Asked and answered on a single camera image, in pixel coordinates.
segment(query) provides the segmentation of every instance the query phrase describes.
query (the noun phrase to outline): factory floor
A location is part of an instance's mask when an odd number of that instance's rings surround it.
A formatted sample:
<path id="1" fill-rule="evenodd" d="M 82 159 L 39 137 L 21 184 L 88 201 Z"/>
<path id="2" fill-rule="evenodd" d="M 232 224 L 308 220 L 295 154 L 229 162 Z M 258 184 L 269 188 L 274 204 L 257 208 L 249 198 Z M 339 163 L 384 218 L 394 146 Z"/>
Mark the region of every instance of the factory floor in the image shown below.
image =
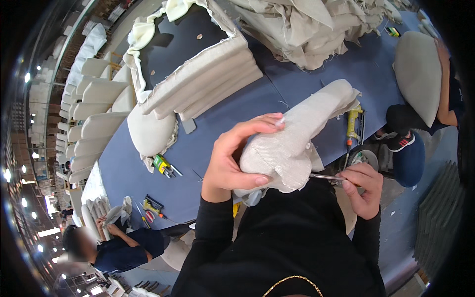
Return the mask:
<path id="1" fill-rule="evenodd" d="M 237 17 L 228 1 L 215 1 L 232 19 Z M 157 0 L 137 1 L 114 27 L 111 42 L 105 51 L 123 54 L 128 48 L 126 39 L 133 21 L 137 17 L 150 15 L 160 6 L 161 1 Z M 455 127 L 444 128 L 433 136 L 424 131 L 418 132 L 422 136 L 426 148 L 426 168 L 421 181 L 413 188 L 404 188 L 397 181 L 389 179 L 385 179 L 383 184 L 379 266 L 388 294 L 402 286 L 418 270 L 417 263 L 412 258 L 417 228 L 418 201 L 427 193 L 439 168 L 445 161 L 456 161 L 458 131 Z M 341 196 L 345 195 L 343 191 L 337 191 L 337 194 L 340 199 L 345 198 Z M 142 267 L 121 273 L 121 275 L 131 286 L 142 280 L 153 280 L 159 281 L 163 285 L 173 285 L 178 273 L 164 263 L 161 258 L 156 258 Z"/>

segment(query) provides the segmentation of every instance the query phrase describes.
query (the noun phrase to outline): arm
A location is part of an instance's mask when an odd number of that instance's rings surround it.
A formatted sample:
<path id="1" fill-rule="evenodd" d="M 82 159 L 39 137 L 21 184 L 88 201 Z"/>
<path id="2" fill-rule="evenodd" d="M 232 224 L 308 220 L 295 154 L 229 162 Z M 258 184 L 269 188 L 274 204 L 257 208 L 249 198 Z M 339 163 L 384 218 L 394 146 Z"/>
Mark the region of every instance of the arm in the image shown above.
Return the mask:
<path id="1" fill-rule="evenodd" d="M 440 65 L 442 67 L 442 84 L 440 87 L 440 101 L 439 108 L 437 110 L 437 119 L 439 119 L 442 124 L 457 126 L 457 117 L 455 115 L 455 112 L 453 110 L 448 109 L 450 88 L 449 53 L 446 46 L 441 40 L 435 39 L 435 43 L 437 46 Z"/>

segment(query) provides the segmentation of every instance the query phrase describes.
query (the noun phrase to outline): black shirt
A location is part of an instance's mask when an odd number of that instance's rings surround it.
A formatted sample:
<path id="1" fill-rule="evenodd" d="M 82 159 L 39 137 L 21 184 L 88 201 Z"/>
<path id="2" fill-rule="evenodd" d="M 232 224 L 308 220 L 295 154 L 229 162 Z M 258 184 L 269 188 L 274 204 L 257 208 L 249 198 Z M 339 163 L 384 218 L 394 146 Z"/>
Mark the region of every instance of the black shirt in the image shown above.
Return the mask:
<path id="1" fill-rule="evenodd" d="M 156 258 L 163 254 L 163 236 L 158 230 L 140 228 L 127 233 L 140 245 L 129 247 L 120 237 L 103 241 L 97 246 L 99 253 L 94 267 L 102 272 L 124 272 L 148 262 L 145 251 Z"/>
<path id="2" fill-rule="evenodd" d="M 302 276 L 325 297 L 385 296 L 379 226 L 380 212 L 371 220 L 358 217 L 350 240 L 334 189 L 311 179 L 301 191 L 268 190 L 246 209 L 232 242 L 232 201 L 201 199 L 196 239 L 171 295 L 261 297 L 278 281 Z M 267 296 L 290 294 L 319 296 L 302 278 L 280 283 Z"/>
<path id="3" fill-rule="evenodd" d="M 464 107 L 464 98 L 462 96 L 462 88 L 460 82 L 455 78 L 455 68 L 452 60 L 450 60 L 450 76 L 449 76 L 449 93 L 448 93 L 448 109 L 453 110 L 457 118 L 457 127 L 462 121 L 462 116 L 465 112 Z M 432 126 L 427 130 L 431 135 L 437 130 L 448 127 L 448 125 L 443 124 L 436 117 Z"/>

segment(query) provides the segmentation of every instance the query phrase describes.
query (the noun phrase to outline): ceiling light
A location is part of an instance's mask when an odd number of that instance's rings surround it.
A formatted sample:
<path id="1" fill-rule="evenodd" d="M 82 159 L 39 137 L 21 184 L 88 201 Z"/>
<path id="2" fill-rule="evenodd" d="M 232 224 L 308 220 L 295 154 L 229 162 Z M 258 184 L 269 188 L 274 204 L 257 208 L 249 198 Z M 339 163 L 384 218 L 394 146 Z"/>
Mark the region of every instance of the ceiling light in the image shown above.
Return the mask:
<path id="1" fill-rule="evenodd" d="M 10 173 L 10 169 L 6 169 L 5 170 L 5 173 L 3 174 L 3 177 L 7 180 L 7 182 L 10 182 L 11 180 L 11 173 Z"/>

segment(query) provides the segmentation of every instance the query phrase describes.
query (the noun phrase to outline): linen fabric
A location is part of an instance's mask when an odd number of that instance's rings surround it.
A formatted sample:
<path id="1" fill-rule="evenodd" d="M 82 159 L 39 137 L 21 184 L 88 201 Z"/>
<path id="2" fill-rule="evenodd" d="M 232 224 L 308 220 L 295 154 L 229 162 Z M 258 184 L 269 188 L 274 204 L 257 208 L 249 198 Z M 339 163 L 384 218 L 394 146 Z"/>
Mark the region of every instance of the linen fabric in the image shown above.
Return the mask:
<path id="1" fill-rule="evenodd" d="M 248 194 L 264 188 L 283 193 L 302 189 L 312 171 L 324 169 L 310 140 L 329 119 L 357 106 L 360 95 L 345 79 L 333 81 L 287 111 L 283 131 L 256 135 L 241 155 L 241 171 L 266 174 L 273 180 L 252 190 L 236 189 L 234 194 L 245 201 Z"/>

